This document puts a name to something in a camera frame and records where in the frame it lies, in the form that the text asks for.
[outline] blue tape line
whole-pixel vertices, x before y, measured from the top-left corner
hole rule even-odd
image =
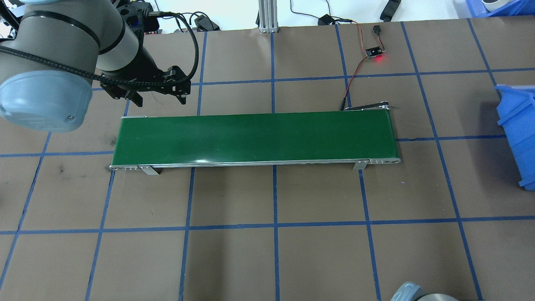
[[[410,58],[412,60],[412,64],[414,65],[414,70],[416,71],[416,78],[418,79],[418,85],[420,86],[420,91],[422,92],[422,98],[423,98],[424,103],[425,103],[425,109],[427,110],[427,114],[429,116],[429,121],[431,123],[431,129],[433,130],[433,136],[434,136],[434,138],[436,140],[436,143],[437,143],[437,150],[438,150],[438,153],[439,153],[439,156],[440,156],[440,161],[442,163],[442,168],[444,170],[444,175],[446,177],[446,183],[448,184],[449,194],[450,194],[451,199],[452,199],[452,205],[453,205],[453,209],[455,211],[456,221],[457,221],[457,224],[459,226],[459,231],[461,233],[461,238],[463,240],[464,250],[466,252],[468,265],[470,267],[470,273],[472,274],[474,287],[476,288],[476,294],[477,294],[478,299],[482,300],[483,298],[482,298],[482,295],[481,295],[481,289],[479,287],[479,281],[477,280],[476,270],[475,270],[475,268],[473,266],[472,256],[470,254],[470,249],[468,247],[466,234],[464,233],[464,228],[463,228],[463,224],[462,224],[462,221],[461,221],[461,216],[460,216],[459,209],[458,209],[458,206],[457,206],[457,201],[455,199],[455,193],[453,191],[453,186],[452,186],[451,180],[449,178],[449,172],[448,172],[448,168],[446,166],[446,160],[444,159],[444,154],[442,152],[442,147],[440,146],[440,140],[439,140],[439,137],[437,135],[437,129],[436,129],[434,121],[433,121],[433,115],[431,114],[431,109],[430,109],[429,103],[427,101],[427,96],[425,95],[425,90],[424,90],[424,86],[422,84],[422,79],[421,79],[420,74],[418,72],[418,66],[416,64],[416,60],[414,59],[414,53],[412,52],[412,47],[410,45],[409,36],[407,35],[407,30],[405,29],[404,22],[401,22],[401,28],[403,29],[403,35],[405,36],[405,41],[407,42],[407,47],[409,48]]]
[[[41,154],[4,154],[0,158],[14,158],[14,157],[40,157]]]
[[[457,222],[457,219],[421,219],[421,220],[370,221],[370,223],[372,225],[432,224],[432,223],[451,223],[451,222]]]
[[[487,73],[488,70],[463,70],[463,71],[430,71],[420,72],[420,75],[443,75],[443,74],[466,74],[466,73]]]
[[[184,231],[184,247],[182,249],[182,264],[180,268],[180,284],[178,290],[178,300],[184,300],[184,281],[186,278],[186,260],[188,256],[188,242],[189,242],[189,229],[192,219],[192,204],[193,204],[193,184],[195,180],[195,168],[192,168],[191,175],[189,177],[189,195],[188,195],[188,210],[186,211],[186,227]]]
[[[165,231],[184,231],[186,227],[144,227],[144,228],[109,228],[102,229],[103,233],[130,233],[130,232],[165,232]]]
[[[190,226],[190,231],[199,230],[223,230],[223,229],[257,229],[257,228],[273,228],[274,224],[235,224],[235,225],[199,225]]]
[[[392,76],[415,76],[416,73],[409,72],[409,73],[384,73],[384,74],[357,74],[355,75],[355,78],[368,78],[368,77],[392,77]]]
[[[4,285],[5,276],[7,274],[7,269],[9,268],[9,264],[11,262],[11,258],[13,257],[13,251],[15,251],[15,246],[17,244],[17,241],[19,239],[20,230],[22,229],[22,224],[24,223],[24,219],[26,218],[26,213],[28,212],[28,206],[30,205],[30,200],[32,199],[33,191],[35,189],[35,183],[37,182],[37,177],[39,176],[39,171],[41,170],[41,166],[43,165],[43,159],[44,154],[47,152],[48,143],[50,142],[50,137],[52,137],[52,133],[49,132],[47,135],[47,139],[44,142],[43,151],[41,152],[41,157],[39,158],[39,163],[37,164],[37,168],[35,169],[35,175],[32,180],[32,184],[30,186],[30,189],[28,191],[28,196],[26,197],[26,201],[24,203],[24,208],[22,209],[22,215],[19,219],[19,224],[17,226],[17,230],[15,232],[15,236],[13,237],[13,242],[11,243],[11,247],[9,249],[9,254],[7,255],[7,259],[5,261],[4,269],[2,271],[2,276],[0,276],[0,290],[2,289],[2,286]]]
[[[340,38],[340,30],[338,29],[338,24],[334,25],[334,29],[336,29],[336,37],[338,39],[338,48],[340,49],[340,58],[342,59],[343,79],[344,79],[344,82],[346,84],[346,89],[347,89],[348,81],[347,81],[346,59],[344,58],[344,55],[343,55],[342,39]],[[348,107],[353,106],[351,104],[350,92],[347,93],[347,105]]]
[[[535,71],[535,68],[491,69],[491,72],[516,72],[516,71]]]
[[[44,156],[96,156],[96,155],[112,155],[112,150],[105,150],[102,152],[69,152],[69,153],[46,153]]]
[[[366,221],[340,221],[340,222],[304,222],[304,223],[279,223],[279,228],[291,227],[332,227],[343,225],[367,225]]]
[[[210,82],[203,82],[203,85],[213,86],[213,85],[255,84],[257,82],[271,82],[271,79],[210,81]]]
[[[79,234],[79,233],[98,233],[100,229],[58,229],[58,230],[22,230],[21,235],[25,234]]]
[[[375,248],[373,247],[373,235],[371,232],[370,213],[368,211],[368,199],[366,198],[366,187],[364,186],[364,173],[358,171],[358,178],[361,184],[362,205],[364,206],[364,217],[366,219],[366,230],[368,232],[368,244],[370,245],[371,268],[373,271],[373,281],[375,282],[375,294],[377,300],[381,300],[381,288],[379,286],[379,274],[377,273],[377,262],[375,258]]]
[[[458,136],[458,137],[438,137],[439,140],[471,140],[471,139],[500,139],[505,135],[480,135],[480,136]]]
[[[273,245],[275,258],[275,300],[280,301],[279,274],[279,205],[277,194],[277,166],[273,166]]]
[[[423,138],[398,138],[397,142],[411,142],[411,141],[434,141],[434,138],[423,137]]]
[[[535,220],[535,215],[491,216],[491,217],[462,217],[461,220],[463,222],[528,221],[528,220]]]
[[[484,216],[462,217],[462,222],[491,222],[491,221],[529,221],[535,220],[535,215],[515,216]],[[427,224],[427,223],[451,223],[457,222],[457,218],[451,219],[420,219],[420,220],[376,220],[376,221],[338,221],[338,222],[297,222],[277,223],[277,228],[295,227],[333,227],[347,225],[393,225],[393,224]],[[223,229],[261,229],[274,228],[274,223],[267,224],[229,224],[229,225],[202,225],[190,226],[189,231],[223,230]],[[78,233],[128,233],[128,232],[161,232],[161,231],[184,231],[185,226],[175,227],[145,227],[145,228],[107,228],[107,229],[52,229],[52,230],[20,230],[20,235],[27,234],[78,234]],[[0,231],[0,235],[14,235],[16,231]]]
[[[326,79],[342,79],[345,76],[323,76],[323,77],[299,77],[299,78],[275,78],[276,82],[279,81],[308,81],[308,80],[326,80]]]
[[[275,41],[273,33],[270,33],[271,42],[271,112],[275,113]]]
[[[204,32],[204,42],[202,46],[201,57],[201,74],[199,76],[199,95],[197,99],[197,116],[201,114],[201,98],[202,98],[202,86],[204,85],[204,61],[206,58],[206,41],[208,40],[208,32]]]
[[[124,116],[128,116],[128,109],[130,108],[130,100],[127,100],[126,101],[126,105],[125,105],[125,111],[123,113],[123,117]]]
[[[91,272],[89,272],[89,281],[87,283],[85,301],[89,301],[89,296],[91,295],[91,288],[93,287],[93,279],[95,277],[95,269],[97,267],[98,254],[100,252],[100,245],[102,242],[102,234],[103,234],[102,230],[104,229],[106,216],[108,214],[108,206],[110,204],[111,190],[113,187],[114,179],[115,179],[115,171],[112,170],[110,174],[110,182],[108,183],[108,191],[106,193],[106,200],[104,202],[104,208],[102,210],[102,218],[101,218],[100,228],[98,230],[97,244],[95,246],[95,254],[93,255],[93,262],[91,263]]]
[[[476,41],[477,48],[479,49],[479,53],[481,53],[481,57],[483,58],[483,62],[485,63],[485,67],[487,67],[488,75],[491,76],[492,84],[496,86],[496,80],[494,79],[494,75],[492,75],[491,67],[488,64],[487,58],[485,57],[485,54],[483,53],[483,48],[481,47],[481,44],[479,43],[479,40],[477,39],[476,32],[473,30],[472,21],[470,19],[467,19],[468,26],[470,27],[470,31],[472,32],[473,39]]]

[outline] white wall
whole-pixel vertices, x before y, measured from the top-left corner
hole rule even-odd
[[[151,2],[156,9],[155,0]],[[194,12],[203,11],[223,30],[249,29],[256,27],[257,0],[156,0],[163,11]],[[318,17],[327,13],[325,0],[292,0],[294,11],[305,12]],[[349,18],[362,23],[381,22],[379,16],[388,0],[329,0],[334,16]],[[289,0],[277,0],[279,26],[316,25],[317,20],[293,14]],[[468,17],[465,0],[403,0],[393,21],[457,19]],[[174,32],[174,20],[161,20],[164,33]],[[8,35],[9,30],[0,25],[0,34]]]

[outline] red wire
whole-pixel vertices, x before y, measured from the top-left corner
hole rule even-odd
[[[381,43],[381,47],[383,48],[383,51],[385,50],[385,46],[383,45],[383,42],[381,41],[381,36],[377,34],[377,38],[379,38],[379,43]]]
[[[353,81],[353,79],[355,78],[355,76],[357,75],[357,72],[359,71],[359,69],[361,68],[362,66],[362,63],[364,63],[364,61],[367,59],[368,57],[364,57],[362,59],[362,61],[358,64],[357,66],[357,69],[355,70],[355,73],[353,73],[353,76],[351,77],[351,80],[349,81],[349,84],[347,85],[347,89],[346,89],[346,93],[343,95],[343,98],[345,99],[347,97],[347,94],[349,93],[349,87],[351,86],[351,82]]]
[[[358,30],[361,32],[361,49],[363,53],[366,53],[366,51],[364,51],[364,41],[362,40],[362,27],[357,21],[353,21],[353,23],[358,26]]]

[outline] blue plastic bin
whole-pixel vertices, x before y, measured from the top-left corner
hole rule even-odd
[[[512,0],[499,9],[489,12],[481,0],[467,0],[468,9],[475,18],[527,16],[535,14],[535,0]]]
[[[520,186],[535,190],[535,86],[497,85],[502,93],[498,106],[516,165],[522,176]]]

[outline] white roll of tape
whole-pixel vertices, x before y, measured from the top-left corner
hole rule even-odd
[[[492,12],[511,2],[511,0],[481,0],[488,11]]]

